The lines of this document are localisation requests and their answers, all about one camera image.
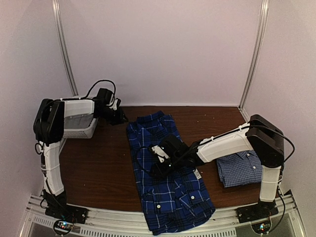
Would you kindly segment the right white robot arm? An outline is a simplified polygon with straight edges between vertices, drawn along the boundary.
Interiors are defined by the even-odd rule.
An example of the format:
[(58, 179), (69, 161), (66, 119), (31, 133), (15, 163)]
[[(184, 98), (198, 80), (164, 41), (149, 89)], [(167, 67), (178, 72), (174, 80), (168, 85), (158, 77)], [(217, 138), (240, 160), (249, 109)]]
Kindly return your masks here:
[(247, 211), (258, 218), (276, 210), (275, 197), (281, 181), (285, 158), (283, 132), (260, 115), (224, 134), (205, 138), (187, 146), (174, 134), (169, 134), (158, 145), (149, 146), (155, 157), (150, 170), (154, 178), (165, 178), (174, 171), (195, 169), (215, 161), (225, 187), (259, 182), (259, 201)]

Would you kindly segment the dark blue plaid shirt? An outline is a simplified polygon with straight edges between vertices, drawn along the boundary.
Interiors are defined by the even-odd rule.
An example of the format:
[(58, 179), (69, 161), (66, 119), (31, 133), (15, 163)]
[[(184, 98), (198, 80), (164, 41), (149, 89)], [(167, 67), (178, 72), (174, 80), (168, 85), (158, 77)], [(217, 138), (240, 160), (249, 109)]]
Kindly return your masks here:
[(172, 115), (158, 111), (138, 117), (126, 128), (137, 192), (153, 235), (177, 233), (200, 226), (215, 212), (204, 181), (194, 168), (183, 167), (163, 179), (149, 172), (156, 159), (149, 146), (170, 134), (180, 139)]

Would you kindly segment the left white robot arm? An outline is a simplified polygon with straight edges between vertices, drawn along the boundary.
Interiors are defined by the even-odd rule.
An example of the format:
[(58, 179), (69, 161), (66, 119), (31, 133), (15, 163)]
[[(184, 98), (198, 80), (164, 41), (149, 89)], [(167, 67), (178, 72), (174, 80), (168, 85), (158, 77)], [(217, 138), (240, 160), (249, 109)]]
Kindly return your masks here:
[(44, 198), (48, 209), (60, 219), (71, 215), (67, 205), (66, 192), (60, 174), (59, 149), (64, 137), (67, 117), (92, 116), (103, 118), (111, 125), (128, 121), (116, 92), (100, 88), (97, 95), (84, 97), (43, 99), (37, 112), (33, 131), (37, 143), (35, 150), (41, 158), (41, 171), (44, 178)]

